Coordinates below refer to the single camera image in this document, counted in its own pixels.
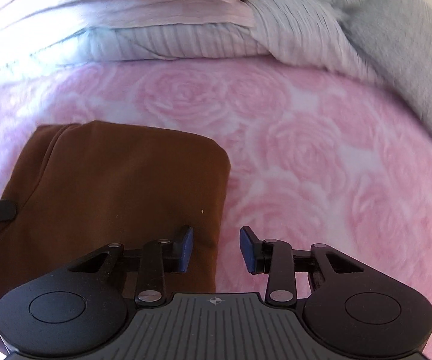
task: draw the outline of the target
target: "folded brown fabric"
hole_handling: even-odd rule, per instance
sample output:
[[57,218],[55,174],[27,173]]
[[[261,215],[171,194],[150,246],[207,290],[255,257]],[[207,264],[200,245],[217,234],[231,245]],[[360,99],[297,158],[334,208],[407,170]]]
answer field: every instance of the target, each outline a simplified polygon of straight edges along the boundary
[[39,127],[2,196],[18,215],[0,223],[0,298],[108,243],[140,248],[186,224],[194,227],[188,272],[167,274],[167,291],[214,292],[229,169],[213,140],[180,131]]

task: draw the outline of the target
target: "pink blanket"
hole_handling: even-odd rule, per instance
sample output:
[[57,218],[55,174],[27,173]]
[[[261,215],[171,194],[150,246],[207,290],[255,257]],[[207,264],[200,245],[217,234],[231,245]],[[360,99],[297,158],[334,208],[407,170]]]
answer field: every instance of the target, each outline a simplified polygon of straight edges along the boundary
[[[226,149],[220,292],[264,289],[239,252],[250,225],[297,249],[328,243],[432,303],[432,141],[396,96],[270,58],[90,64],[0,88],[0,194],[38,124],[93,119]],[[432,359],[432,337],[425,352]]]

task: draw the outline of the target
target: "pink rose print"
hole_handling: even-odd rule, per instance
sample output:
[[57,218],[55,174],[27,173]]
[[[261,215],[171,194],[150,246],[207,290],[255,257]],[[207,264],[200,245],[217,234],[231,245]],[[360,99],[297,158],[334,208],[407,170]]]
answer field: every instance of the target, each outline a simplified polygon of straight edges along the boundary
[[369,265],[389,275],[412,271],[417,237],[402,201],[381,175],[359,178],[347,201],[347,225]]
[[219,131],[211,136],[224,150],[231,162],[231,175],[239,183],[251,182],[257,174],[257,167],[246,149],[246,126],[239,127],[232,133]]
[[195,132],[209,125],[223,128],[227,101],[221,85],[197,64],[162,64],[145,76],[136,94],[146,112],[166,126]]
[[304,249],[323,238],[326,211],[318,196],[294,178],[256,178],[239,202],[226,208],[218,255],[218,267],[225,268],[218,268],[217,290],[260,291],[267,280],[247,273],[239,251],[239,228],[251,226],[260,239],[281,239]]
[[134,98],[134,92],[139,81],[143,80],[146,74],[150,75],[152,66],[156,66],[158,63],[161,61],[146,61],[145,64],[125,62],[125,64],[131,65],[131,69],[127,69],[124,64],[107,63],[105,74],[100,78],[97,85],[95,87],[85,85],[81,90],[88,96],[99,97],[107,102],[125,102],[127,104],[134,100],[137,101]]
[[302,91],[323,92],[333,81],[332,74],[317,69],[294,68],[281,64],[277,70]]
[[256,163],[291,171],[300,181],[320,185],[329,197],[344,190],[347,175],[338,155],[339,134],[324,118],[297,112],[261,126],[255,136]]
[[406,198],[424,200],[432,192],[432,142],[420,131],[397,131],[380,139],[378,151],[396,191]]
[[432,297],[432,207],[423,212],[415,212],[411,229],[417,239],[417,246],[411,248],[412,271],[407,276],[406,284],[416,288],[424,295]]
[[390,127],[404,126],[404,128],[419,124],[412,111],[399,95],[376,88],[370,88],[370,91],[369,93],[373,95],[369,96],[370,102],[376,115],[381,118],[384,124]]
[[88,123],[93,120],[104,120],[106,116],[104,101],[69,93],[53,99],[53,103],[44,111],[39,124]]
[[227,181],[227,193],[224,203],[225,207],[234,207],[244,197],[244,194],[247,191],[244,181],[244,178],[234,174],[233,170],[231,169],[229,180]]
[[110,69],[105,69],[102,64],[86,64],[74,69],[68,78],[57,85],[56,91],[91,95],[101,86],[105,87],[105,82],[111,81],[112,76]]
[[239,71],[227,71],[224,81],[227,101],[246,119],[278,118],[289,106],[288,85],[277,73],[245,66]]
[[377,120],[365,101],[364,92],[326,95],[320,100],[320,114],[337,125],[348,144],[360,149],[373,148]]

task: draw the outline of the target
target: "ribbed gray plate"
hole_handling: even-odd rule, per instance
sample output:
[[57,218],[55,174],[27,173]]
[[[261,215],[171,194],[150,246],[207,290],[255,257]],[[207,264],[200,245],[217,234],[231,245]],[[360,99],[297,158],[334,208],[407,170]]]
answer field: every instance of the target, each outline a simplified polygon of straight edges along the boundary
[[[19,355],[11,360],[23,360]],[[314,341],[287,310],[266,307],[256,294],[176,294],[141,310],[125,332],[77,360],[343,360]],[[406,360],[422,360],[412,355]]]

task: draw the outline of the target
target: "metal screw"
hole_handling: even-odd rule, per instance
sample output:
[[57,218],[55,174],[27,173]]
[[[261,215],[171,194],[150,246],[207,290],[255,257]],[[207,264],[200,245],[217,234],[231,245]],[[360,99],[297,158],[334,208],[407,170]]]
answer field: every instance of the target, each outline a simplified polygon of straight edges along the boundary
[[289,302],[293,298],[293,295],[289,291],[279,289],[271,292],[269,297],[275,302]]
[[143,302],[156,302],[162,298],[162,295],[159,291],[148,289],[146,291],[141,291],[138,295],[138,298]]

